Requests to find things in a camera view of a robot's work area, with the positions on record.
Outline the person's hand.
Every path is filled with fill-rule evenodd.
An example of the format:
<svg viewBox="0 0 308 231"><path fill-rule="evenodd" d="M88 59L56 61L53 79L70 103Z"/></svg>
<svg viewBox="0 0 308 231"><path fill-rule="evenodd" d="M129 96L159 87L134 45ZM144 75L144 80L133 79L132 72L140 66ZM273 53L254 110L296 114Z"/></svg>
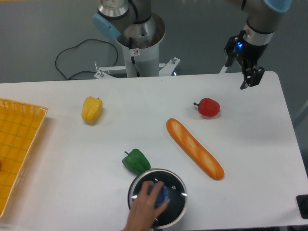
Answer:
<svg viewBox="0 0 308 231"><path fill-rule="evenodd" d="M162 181L144 181L142 188L133 201L124 231L148 231L155 220L167 209L170 199L155 208L157 196L164 186Z"/></svg>

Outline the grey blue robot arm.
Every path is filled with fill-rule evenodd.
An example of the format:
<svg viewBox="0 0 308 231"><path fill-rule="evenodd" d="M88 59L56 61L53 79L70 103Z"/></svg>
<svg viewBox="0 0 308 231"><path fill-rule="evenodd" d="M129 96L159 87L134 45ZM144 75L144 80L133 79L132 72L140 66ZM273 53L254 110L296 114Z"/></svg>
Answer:
<svg viewBox="0 0 308 231"><path fill-rule="evenodd" d="M241 89L260 83L264 68L259 58L273 37L290 0L231 0L247 13L244 28L230 37L224 51L225 67L234 61L241 66L244 81ZM100 0L92 17L96 28L123 48L128 77L153 77L159 74L159 43L166 29L163 20L151 9L149 0Z"/></svg>

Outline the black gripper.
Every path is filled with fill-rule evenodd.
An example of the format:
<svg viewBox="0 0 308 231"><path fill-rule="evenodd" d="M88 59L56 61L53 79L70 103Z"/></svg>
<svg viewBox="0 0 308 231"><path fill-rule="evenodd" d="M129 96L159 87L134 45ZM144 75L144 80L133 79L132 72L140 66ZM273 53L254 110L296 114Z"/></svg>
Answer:
<svg viewBox="0 0 308 231"><path fill-rule="evenodd" d="M232 66L236 60L241 65L244 81L241 90L256 86L260 83L265 69L258 67L257 62L267 47L267 34L253 30L241 30L238 36L230 37L224 48L227 60L225 67Z"/></svg>

